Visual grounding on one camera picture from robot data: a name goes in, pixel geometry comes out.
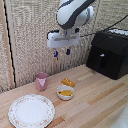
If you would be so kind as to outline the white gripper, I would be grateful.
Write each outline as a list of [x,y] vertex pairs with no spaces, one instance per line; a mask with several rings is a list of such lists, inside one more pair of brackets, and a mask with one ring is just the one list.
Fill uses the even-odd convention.
[[[58,51],[55,48],[77,45],[79,43],[80,35],[62,35],[59,30],[51,31],[47,34],[47,46],[54,49],[54,57],[58,57]],[[66,55],[70,55],[71,48],[68,48]]]

